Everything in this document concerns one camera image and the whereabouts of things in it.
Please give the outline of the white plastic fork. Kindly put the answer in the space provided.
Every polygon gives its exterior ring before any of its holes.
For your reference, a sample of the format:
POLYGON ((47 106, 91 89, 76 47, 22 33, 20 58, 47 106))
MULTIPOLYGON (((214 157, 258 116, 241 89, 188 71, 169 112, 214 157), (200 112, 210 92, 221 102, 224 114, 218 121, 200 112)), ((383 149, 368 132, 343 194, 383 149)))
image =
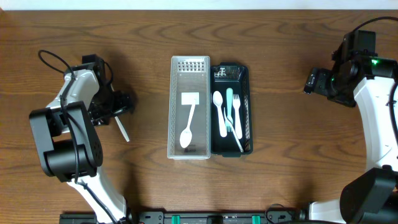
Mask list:
POLYGON ((233 124, 231 123, 230 119, 226 115, 225 108, 223 108, 223 116, 224 116, 224 120, 226 121, 226 123, 228 124, 228 126, 231 129, 231 132, 232 132, 232 134, 233 134, 233 136, 235 138, 236 144, 238 145, 238 148, 239 148, 240 152, 244 152, 243 147, 242 147, 242 145, 240 143, 240 140, 239 140, 239 138, 238 138, 238 136, 236 134, 236 131, 233 128, 233 124))

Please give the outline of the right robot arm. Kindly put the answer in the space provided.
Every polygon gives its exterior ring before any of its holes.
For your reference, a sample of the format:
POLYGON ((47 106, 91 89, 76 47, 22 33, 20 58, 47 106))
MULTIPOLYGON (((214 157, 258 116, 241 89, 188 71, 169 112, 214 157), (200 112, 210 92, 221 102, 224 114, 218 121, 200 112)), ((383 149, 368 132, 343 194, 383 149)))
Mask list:
POLYGON ((304 92, 357 106, 366 142, 364 174, 336 200, 313 202, 309 220, 328 223, 397 223, 397 62, 359 57, 338 70, 312 68, 304 92))

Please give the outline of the pink plastic spoon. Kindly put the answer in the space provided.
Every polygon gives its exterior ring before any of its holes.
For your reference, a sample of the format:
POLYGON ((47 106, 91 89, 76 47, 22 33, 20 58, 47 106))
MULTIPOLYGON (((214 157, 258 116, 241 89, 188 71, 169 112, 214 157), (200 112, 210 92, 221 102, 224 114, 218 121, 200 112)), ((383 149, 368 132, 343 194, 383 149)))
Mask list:
POLYGON ((221 106, 223 104, 223 97, 221 96, 221 93, 219 91, 215 91, 213 93, 213 103, 215 104, 215 106, 217 108, 220 136, 222 138, 225 138, 227 136, 227 130, 226 130, 223 113, 221 112, 221 106))

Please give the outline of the clear plastic basket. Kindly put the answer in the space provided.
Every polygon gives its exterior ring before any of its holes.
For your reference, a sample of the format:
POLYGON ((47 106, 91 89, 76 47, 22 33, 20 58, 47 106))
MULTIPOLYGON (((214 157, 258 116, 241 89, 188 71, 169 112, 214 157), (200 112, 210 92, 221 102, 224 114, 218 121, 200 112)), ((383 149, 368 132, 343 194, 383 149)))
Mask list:
POLYGON ((173 56, 170 66, 169 124, 167 157, 174 160, 210 158, 210 58, 209 56, 173 56), (181 93, 199 92, 195 105, 188 147, 180 145, 180 134, 186 128, 190 105, 181 105, 181 93))

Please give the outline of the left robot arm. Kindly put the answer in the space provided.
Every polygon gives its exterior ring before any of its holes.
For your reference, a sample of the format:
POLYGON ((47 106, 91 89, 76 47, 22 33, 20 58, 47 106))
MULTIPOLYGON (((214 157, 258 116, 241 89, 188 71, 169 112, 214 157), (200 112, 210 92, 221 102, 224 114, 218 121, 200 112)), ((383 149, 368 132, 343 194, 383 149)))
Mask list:
POLYGON ((111 70, 96 54, 62 72, 59 93, 45 108, 33 110, 30 126, 43 172, 73 187, 92 214, 64 213, 60 223, 138 223, 127 200, 113 187, 103 168, 103 148, 96 126, 134 110, 130 94, 116 91, 111 70))

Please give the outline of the white plastic spoon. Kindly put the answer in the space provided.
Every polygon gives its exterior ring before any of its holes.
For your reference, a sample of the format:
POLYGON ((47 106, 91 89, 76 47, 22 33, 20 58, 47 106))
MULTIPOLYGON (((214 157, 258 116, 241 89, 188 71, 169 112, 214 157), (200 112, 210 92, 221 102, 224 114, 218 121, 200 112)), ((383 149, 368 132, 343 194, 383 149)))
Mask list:
POLYGON ((126 140, 126 142, 130 141, 129 135, 124 127, 124 125, 122 124, 122 121, 120 120, 120 118, 118 116, 114 117, 116 120, 116 123, 121 131, 121 134, 123 135, 124 139, 126 140))
POLYGON ((192 131, 190 129, 190 125, 192 123, 196 100, 194 100, 194 99, 183 100, 182 105, 190 105, 190 112, 188 115, 187 126, 180 134, 180 145, 182 148, 186 148, 191 143, 192 136, 193 136, 192 131))

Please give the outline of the light green plastic fork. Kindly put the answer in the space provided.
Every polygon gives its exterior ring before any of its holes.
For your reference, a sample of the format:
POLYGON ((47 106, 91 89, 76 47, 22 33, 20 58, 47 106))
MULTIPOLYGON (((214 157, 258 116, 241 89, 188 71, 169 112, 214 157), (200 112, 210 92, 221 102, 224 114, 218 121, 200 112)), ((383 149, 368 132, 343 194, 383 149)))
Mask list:
POLYGON ((226 89, 227 118, 232 119, 231 112, 233 106, 233 89, 226 89))

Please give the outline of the pink-white plastic fork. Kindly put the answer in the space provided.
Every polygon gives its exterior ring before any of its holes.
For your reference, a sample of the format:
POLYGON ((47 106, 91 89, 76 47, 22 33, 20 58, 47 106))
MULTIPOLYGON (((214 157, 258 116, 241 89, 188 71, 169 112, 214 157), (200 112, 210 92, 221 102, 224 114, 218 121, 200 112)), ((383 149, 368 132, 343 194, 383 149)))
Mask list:
POLYGON ((234 94, 233 95, 233 108, 234 108, 234 115, 235 115, 234 130, 236 132, 238 139, 241 139, 243 137, 240 114, 239 114, 240 106, 241 106, 241 101, 240 101, 239 95, 234 94))

